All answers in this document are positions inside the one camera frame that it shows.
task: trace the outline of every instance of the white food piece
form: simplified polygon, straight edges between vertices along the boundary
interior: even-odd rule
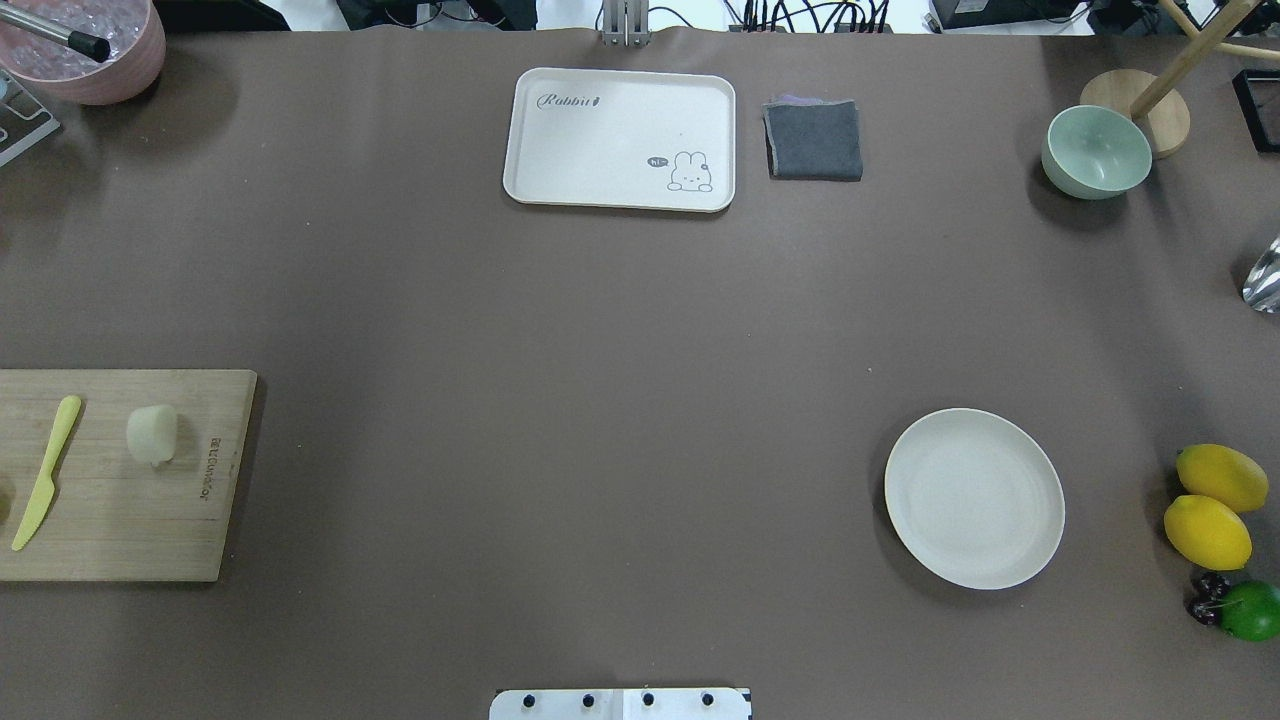
[[[138,407],[124,429],[129,455],[138,462],[157,465],[173,460],[178,446],[178,411],[173,405]]]

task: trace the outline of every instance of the light green bowl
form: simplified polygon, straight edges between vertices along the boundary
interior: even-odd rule
[[[1115,197],[1151,172],[1151,145],[1133,120],[1110,108],[1076,105],[1053,118],[1041,147],[1044,174],[1082,200]]]

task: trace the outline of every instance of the wooden cutting board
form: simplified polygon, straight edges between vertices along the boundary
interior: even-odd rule
[[[251,370],[0,370],[0,580],[216,580],[256,382]],[[54,501],[14,552],[67,395],[84,406]],[[159,468],[124,442],[148,405],[178,411],[178,448]]]

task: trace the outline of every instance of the lemon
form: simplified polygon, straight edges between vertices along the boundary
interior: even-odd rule
[[[1267,474],[1248,455],[1221,445],[1193,445],[1178,454],[1178,479],[1187,492],[1207,495],[1236,512],[1262,507]]]
[[[1183,557],[1210,570],[1239,570],[1253,553],[1240,516],[1203,495],[1184,495],[1165,510],[1165,534]]]

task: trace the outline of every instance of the wooden round base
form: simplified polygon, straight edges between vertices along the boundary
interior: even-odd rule
[[[1102,105],[1125,115],[1133,101],[1156,79],[1142,70],[1111,70],[1089,81],[1080,92],[1082,105]],[[1192,131],[1192,113],[1176,90],[1169,91],[1146,118],[1134,120],[1151,141],[1151,151],[1158,158],[1172,155],[1187,142]]]

